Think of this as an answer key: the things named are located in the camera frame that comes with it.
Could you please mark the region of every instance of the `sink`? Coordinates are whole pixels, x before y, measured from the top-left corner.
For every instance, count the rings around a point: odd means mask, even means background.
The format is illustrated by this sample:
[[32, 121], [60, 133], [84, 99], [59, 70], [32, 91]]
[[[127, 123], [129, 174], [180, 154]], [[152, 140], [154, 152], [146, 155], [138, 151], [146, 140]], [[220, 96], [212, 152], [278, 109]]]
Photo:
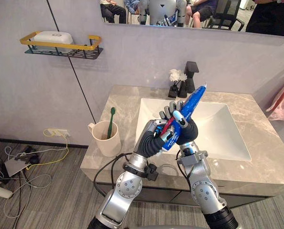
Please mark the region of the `sink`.
[[[168, 106], [170, 100], [141, 99], [136, 142], [145, 124], [151, 119], [160, 119], [159, 112]], [[232, 118], [227, 104], [200, 102], [193, 112], [192, 119], [198, 126], [195, 143], [200, 150], [206, 150], [210, 158], [251, 161], [249, 151]], [[164, 154], [176, 155], [178, 145]]]

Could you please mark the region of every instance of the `white cup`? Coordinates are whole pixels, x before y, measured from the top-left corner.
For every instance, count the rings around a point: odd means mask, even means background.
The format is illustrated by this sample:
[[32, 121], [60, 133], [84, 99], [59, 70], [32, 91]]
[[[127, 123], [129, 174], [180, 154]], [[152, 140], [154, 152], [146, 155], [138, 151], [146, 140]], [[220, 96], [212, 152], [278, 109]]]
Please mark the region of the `white cup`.
[[90, 123], [88, 129], [95, 139], [95, 142], [104, 156], [116, 156], [121, 150], [121, 140], [118, 126], [112, 122], [112, 135], [107, 139], [107, 132], [110, 121], [102, 121], [97, 124]]

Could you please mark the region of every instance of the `gray wall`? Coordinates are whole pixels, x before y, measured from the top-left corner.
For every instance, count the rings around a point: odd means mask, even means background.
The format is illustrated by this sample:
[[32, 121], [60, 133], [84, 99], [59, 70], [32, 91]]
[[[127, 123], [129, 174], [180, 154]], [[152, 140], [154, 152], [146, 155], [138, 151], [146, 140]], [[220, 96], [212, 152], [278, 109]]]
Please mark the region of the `gray wall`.
[[[284, 84], [282, 37], [110, 25], [97, 0], [50, 3], [59, 29], [76, 43], [87, 44], [88, 34], [103, 38], [97, 60], [72, 59], [96, 120], [114, 84], [167, 88], [168, 71], [186, 61], [198, 63], [197, 85], [250, 93], [262, 109]], [[0, 137], [59, 142], [42, 130], [60, 127], [70, 130], [72, 143], [87, 145], [92, 118], [68, 59], [24, 54], [19, 43], [36, 30], [56, 30], [45, 0], [0, 0]], [[275, 128], [284, 140], [284, 123]]]

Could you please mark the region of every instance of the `bathroom shelf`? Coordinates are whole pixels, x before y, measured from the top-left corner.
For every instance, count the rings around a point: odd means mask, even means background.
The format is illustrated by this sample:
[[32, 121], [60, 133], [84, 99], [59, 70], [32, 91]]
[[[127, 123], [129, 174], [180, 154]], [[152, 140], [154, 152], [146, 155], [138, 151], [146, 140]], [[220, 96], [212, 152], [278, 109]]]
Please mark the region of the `bathroom shelf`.
[[[28, 54], [41, 54], [41, 55], [50, 55], [50, 56], [65, 56], [65, 57], [72, 57], [72, 58], [80, 58], [80, 59], [89, 59], [95, 60], [99, 57], [103, 48], [99, 47], [101, 43], [101, 37], [96, 35], [89, 35], [90, 46], [88, 45], [77, 45], [77, 44], [62, 44], [62, 43], [51, 43], [51, 42], [35, 42], [31, 41], [36, 34], [40, 33], [40, 31], [35, 31], [28, 36], [20, 39], [21, 44], [25, 44], [29, 47], [27, 51], [24, 53]], [[54, 51], [44, 51], [44, 50], [37, 50], [36, 46], [47, 46], [47, 47], [54, 47]], [[63, 53], [58, 50], [58, 48], [66, 48], [71, 49], [68, 53]]]

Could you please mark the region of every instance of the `robot finger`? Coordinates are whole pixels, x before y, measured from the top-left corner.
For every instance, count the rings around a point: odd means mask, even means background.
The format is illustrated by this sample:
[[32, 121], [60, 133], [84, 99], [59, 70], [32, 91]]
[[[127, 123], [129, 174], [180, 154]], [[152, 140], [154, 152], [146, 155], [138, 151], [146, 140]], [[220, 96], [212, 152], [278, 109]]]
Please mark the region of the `robot finger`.
[[168, 128], [168, 130], [160, 136], [160, 138], [166, 143], [175, 133], [175, 128], [173, 125]]
[[170, 22], [170, 20], [169, 20], [167, 15], [164, 16], [164, 20], [163, 21], [164, 21], [164, 25], [165, 26], [172, 26], [172, 24], [171, 24], [171, 22]]
[[171, 116], [171, 113], [170, 113], [170, 108], [169, 106], [165, 106], [164, 107], [164, 112], [165, 112], [165, 115], [166, 115], [166, 118], [167, 119], [170, 119], [172, 116]]
[[176, 104], [176, 110], [180, 111], [182, 109], [182, 106], [183, 106], [183, 101], [179, 100]]
[[179, 111], [174, 111], [172, 115], [174, 116], [176, 122], [179, 124], [179, 126], [182, 129], [188, 126], [188, 122], [186, 121], [185, 117]]
[[170, 101], [170, 114], [176, 110], [176, 104], [174, 101]]
[[160, 111], [160, 112], [159, 112], [159, 115], [160, 115], [160, 118], [161, 118], [161, 119], [166, 119], [166, 116], [165, 116], [164, 111]]

